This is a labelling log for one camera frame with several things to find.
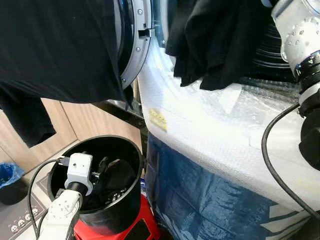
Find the cable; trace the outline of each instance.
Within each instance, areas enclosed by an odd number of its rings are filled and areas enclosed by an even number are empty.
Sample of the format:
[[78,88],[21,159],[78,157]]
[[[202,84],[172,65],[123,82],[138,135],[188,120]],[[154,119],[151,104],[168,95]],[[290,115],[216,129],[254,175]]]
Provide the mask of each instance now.
[[278,175],[277,171],[274,169],[272,166],[269,156],[268,156],[268,151],[267,151],[267,139],[269,136],[269,133],[273,126],[284,116],[286,116],[288,113],[292,112],[294,109],[299,107],[299,104],[294,104],[290,106],[288,109],[284,110],[281,112],[278,116],[276,116],[266,127],[262,141],[261,141],[261,149],[262,149],[262,156],[264,163],[268,170],[270,171],[271,175],[273,178],[276,180],[276,182],[280,185],[280,187],[291,197],[293,200],[295,200],[304,210],[306,210],[311,216],[315,217],[320,221],[320,215],[314,211],[308,204],[306,204],[298,195],[296,195],[288,186],[287,184],[281,179],[281,177]]
[[40,221],[39,221],[39,224],[38,224],[38,228],[37,228],[37,233],[36,233],[36,236],[35,236],[36,239],[38,239],[39,236],[40,236],[41,225],[42,225],[42,222],[44,221],[47,213],[48,213],[48,209],[46,209],[46,210],[44,211],[42,217],[40,218]]
[[38,228],[37,228],[37,224],[36,224],[36,220],[35,220],[35,216],[32,212],[32,206],[31,206],[31,190],[32,190],[32,186],[35,182],[35,179],[36,179],[36,176],[38,175],[38,173],[40,172],[40,170],[47,164],[49,163],[54,163],[54,162],[58,162],[59,159],[53,159],[53,160],[47,160],[45,162],[43,162],[39,167],[38,169],[35,171],[32,179],[31,179],[31,182],[30,182],[30,186],[29,186],[29,189],[28,189],[28,194],[27,194],[27,206],[28,206],[28,212],[29,212],[29,215],[30,215],[30,218],[31,218],[31,223],[32,223],[32,226],[33,226],[33,230],[34,230],[34,233],[35,233],[35,236],[36,236],[36,239],[39,238],[39,236],[37,235],[38,234]]

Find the blue bag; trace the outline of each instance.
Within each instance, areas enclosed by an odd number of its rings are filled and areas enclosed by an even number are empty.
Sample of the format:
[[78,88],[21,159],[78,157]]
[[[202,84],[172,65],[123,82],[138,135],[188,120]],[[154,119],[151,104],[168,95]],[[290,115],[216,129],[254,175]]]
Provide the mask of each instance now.
[[24,172],[16,163],[0,163],[0,189],[18,181]]
[[286,240],[310,218],[209,172],[151,134],[144,180],[157,220],[175,240]]

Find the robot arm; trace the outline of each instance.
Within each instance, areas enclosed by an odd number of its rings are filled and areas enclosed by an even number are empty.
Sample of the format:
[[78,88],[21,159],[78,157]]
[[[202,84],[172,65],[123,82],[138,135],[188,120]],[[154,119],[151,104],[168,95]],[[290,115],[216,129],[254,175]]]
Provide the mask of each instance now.
[[299,113],[305,120],[299,149],[320,170],[320,1],[279,0],[271,15],[281,36],[281,56],[301,86]]
[[78,221],[81,204],[82,195],[79,192],[65,190],[49,207],[47,222],[40,231],[39,240],[68,239]]
[[73,234],[73,227],[79,219],[83,197],[93,190],[90,182],[92,156],[74,153],[70,156],[67,180],[61,195],[48,209],[46,225],[40,231],[39,240],[65,240]]

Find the washing machine door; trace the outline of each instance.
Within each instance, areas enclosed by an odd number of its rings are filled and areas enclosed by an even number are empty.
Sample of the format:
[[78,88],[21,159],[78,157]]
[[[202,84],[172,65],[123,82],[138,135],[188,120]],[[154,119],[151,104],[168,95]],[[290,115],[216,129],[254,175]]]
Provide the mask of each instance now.
[[140,72],[155,35],[150,0],[113,0],[118,65],[125,89]]

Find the plastic packaging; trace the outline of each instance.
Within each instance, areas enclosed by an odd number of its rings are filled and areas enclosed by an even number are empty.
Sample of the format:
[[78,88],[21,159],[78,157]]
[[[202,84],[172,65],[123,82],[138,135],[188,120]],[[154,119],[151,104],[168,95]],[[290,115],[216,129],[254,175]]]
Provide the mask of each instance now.
[[[172,66],[169,56],[153,40],[138,78],[148,130],[211,173],[301,211],[273,179],[261,152],[266,126],[296,103],[294,86],[262,82],[269,86],[264,89],[234,83],[223,90],[206,91],[196,81],[180,87]],[[279,121],[269,135],[268,153],[287,185],[320,210],[320,172],[299,151],[303,121],[295,111]]]

